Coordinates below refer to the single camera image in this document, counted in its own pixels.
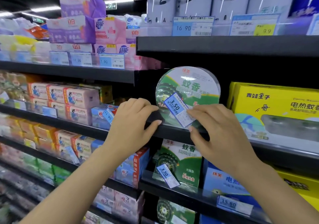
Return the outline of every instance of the barcode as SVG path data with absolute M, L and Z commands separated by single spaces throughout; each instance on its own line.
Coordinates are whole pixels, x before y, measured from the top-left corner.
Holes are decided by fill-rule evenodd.
M 249 34 L 251 34 L 251 31 L 239 31 L 238 32 L 238 35 L 249 35 Z
M 211 32 L 200 32 L 200 31 L 196 31 L 195 32 L 196 36 L 210 36 Z

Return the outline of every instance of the ceiling light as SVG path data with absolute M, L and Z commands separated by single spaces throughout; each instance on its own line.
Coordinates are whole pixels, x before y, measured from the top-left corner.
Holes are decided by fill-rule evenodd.
M 0 12 L 0 17 L 13 16 L 11 12 Z
M 42 12 L 42 11 L 51 11 L 51 10 L 61 10 L 61 8 L 59 6 L 49 6 L 49 7 L 33 8 L 31 10 L 34 12 Z
M 28 16 L 34 16 L 34 17 L 37 17 L 37 18 L 41 18 L 41 19 L 48 20 L 48 18 L 46 18 L 46 17 L 38 16 L 38 15 L 32 15 L 32 14 L 25 13 L 25 12 L 21 12 L 21 14 L 23 14 L 23 15 L 28 15 Z
M 105 0 L 105 4 L 134 2 L 134 0 Z

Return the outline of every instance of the green exit sign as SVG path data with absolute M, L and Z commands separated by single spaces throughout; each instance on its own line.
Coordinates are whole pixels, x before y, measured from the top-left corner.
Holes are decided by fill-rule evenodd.
M 117 4 L 116 3 L 106 4 L 106 10 L 116 10 L 116 9 L 117 9 Z
M 38 18 L 38 17 L 32 17 L 32 20 L 33 20 L 34 22 L 44 23 L 44 20 L 41 20 L 41 19 Z

